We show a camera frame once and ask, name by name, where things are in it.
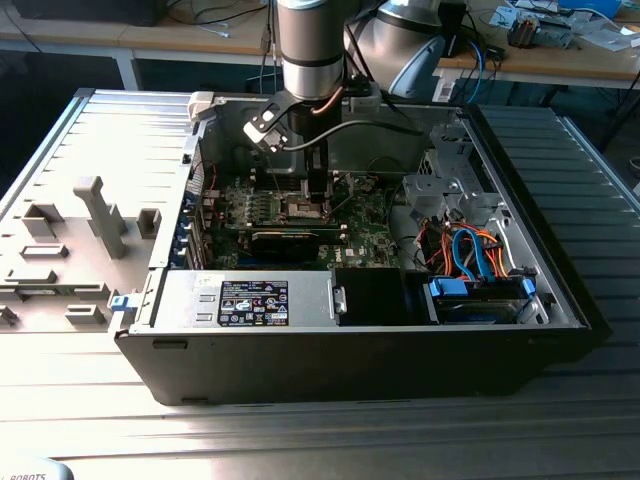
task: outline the wooden desk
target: wooden desk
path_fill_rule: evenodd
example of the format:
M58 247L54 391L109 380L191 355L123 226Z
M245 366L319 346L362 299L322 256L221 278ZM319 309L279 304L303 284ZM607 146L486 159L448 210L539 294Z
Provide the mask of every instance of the wooden desk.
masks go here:
M481 16L482 20L488 21L491 18L490 9L500 4L500 0L483 0L481 5L473 5L472 12L478 29L489 42L506 50L507 57L496 75L498 80L628 88L629 82L640 69L638 49L610 52L581 39L577 39L567 50L509 47L505 29L490 27L479 18ZM222 10L220 16L238 13L252 6L258 6L258 0L253 3L240 2L234 8ZM229 21L227 31L230 38L223 38L170 18L165 18L155 27L135 27L118 23L25 20L13 6L8 6L8 11L44 52L114 58L118 62L125 88L131 90L140 88L136 59L259 64L260 38L266 15L263 10ZM188 20L189 13L177 9L173 15ZM622 21L640 22L638 14L630 15L623 11L622 15ZM224 30L216 26L210 28ZM1 9L0 49L34 50ZM469 53L442 59L436 70L436 75L441 79L436 98L447 98L442 95L449 91L446 87L452 86L460 76L468 75L474 65L475 60Z

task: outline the sticker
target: sticker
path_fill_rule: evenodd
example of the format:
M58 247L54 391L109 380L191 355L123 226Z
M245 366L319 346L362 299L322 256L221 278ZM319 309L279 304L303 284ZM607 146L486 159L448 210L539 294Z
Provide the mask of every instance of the sticker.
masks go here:
M195 287L217 287L224 280L224 275L217 273L199 273L196 277L196 281L193 282Z
M218 324L222 327L289 325L289 283L222 280Z

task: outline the green circuit board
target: green circuit board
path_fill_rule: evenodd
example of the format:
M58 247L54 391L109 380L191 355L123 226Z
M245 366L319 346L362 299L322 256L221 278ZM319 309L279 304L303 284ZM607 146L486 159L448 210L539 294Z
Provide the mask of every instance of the green circuit board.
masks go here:
M283 199L295 192L253 191L247 184L236 181L224 190L226 202L223 212L228 223L224 229L215 226L212 229L215 258L213 268L326 270L397 267L398 251L385 224L385 193L388 193L388 188L378 187L375 180L364 175L350 177L349 182L340 182L334 193L335 212L331 215L330 224L335 225L336 229L340 225L348 227L345 243L321 244L315 261L300 265L282 263L262 267L257 262L254 264L251 254L242 248L247 223L250 220L273 225L285 222L282 219L286 200ZM314 224L328 223L326 219L320 218L308 218L304 222L308 228L312 228Z

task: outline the floor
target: floor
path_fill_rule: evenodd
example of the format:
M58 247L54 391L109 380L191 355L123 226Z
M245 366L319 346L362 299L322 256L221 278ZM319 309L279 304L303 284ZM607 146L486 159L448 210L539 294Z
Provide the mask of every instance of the floor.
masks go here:
M183 62L141 61L145 88L164 91L214 90L227 92L259 91L258 67L213 65ZM80 87L122 88L115 63L106 58L66 55L12 54L0 56L0 195L21 171L73 93ZM265 80L265 91L273 81ZM475 88L467 86L466 98ZM548 86L485 81L479 89L477 103L534 106L548 91ZM551 107L572 118L592 142L597 142L611 122L617 103L614 90L571 87L559 92ZM640 155L637 136L640 118L633 118L607 151L607 158L630 186L640 178L628 167L628 160Z

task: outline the metal bracket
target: metal bracket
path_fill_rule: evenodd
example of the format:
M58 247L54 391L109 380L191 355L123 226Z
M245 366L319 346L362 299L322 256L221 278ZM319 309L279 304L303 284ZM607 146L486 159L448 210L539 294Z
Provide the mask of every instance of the metal bracket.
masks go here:
M272 152L280 150L289 139L276 124L293 107L302 103L286 90L281 90L269 99L258 116L253 117L243 128L253 143Z

